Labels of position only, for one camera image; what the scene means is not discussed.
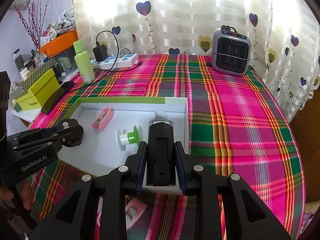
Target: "black phone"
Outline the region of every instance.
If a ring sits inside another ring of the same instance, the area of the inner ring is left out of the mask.
[[[48,99],[41,109],[43,114],[50,114],[54,106],[61,100],[61,98],[68,93],[68,91],[74,86],[73,81],[64,82],[53,95]]]

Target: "yellow-green box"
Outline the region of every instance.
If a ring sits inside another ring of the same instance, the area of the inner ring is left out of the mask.
[[[23,111],[42,108],[59,88],[53,69],[44,73],[26,92],[16,98]]]

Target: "white curtain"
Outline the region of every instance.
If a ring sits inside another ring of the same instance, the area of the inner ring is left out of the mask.
[[[304,0],[73,0],[73,3],[78,13],[79,38],[92,57],[96,35],[102,30],[113,30],[121,47],[134,53],[211,55],[213,33],[231,26],[251,39],[250,65],[289,121],[319,87],[320,28]],[[99,41],[107,43],[109,54],[116,52],[116,42],[110,33],[103,33]]]

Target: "gray heater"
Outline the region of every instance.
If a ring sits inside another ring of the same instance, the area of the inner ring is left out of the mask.
[[[248,69],[251,53],[250,39],[240,33],[216,31],[212,40],[212,67],[232,76],[243,76]]]

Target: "power strip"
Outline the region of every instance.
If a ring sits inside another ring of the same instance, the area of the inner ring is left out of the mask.
[[[115,62],[116,57],[108,57],[105,61],[97,62],[91,61],[93,68],[110,69]],[[114,68],[133,67],[139,61],[138,54],[125,54],[123,57],[118,58]]]

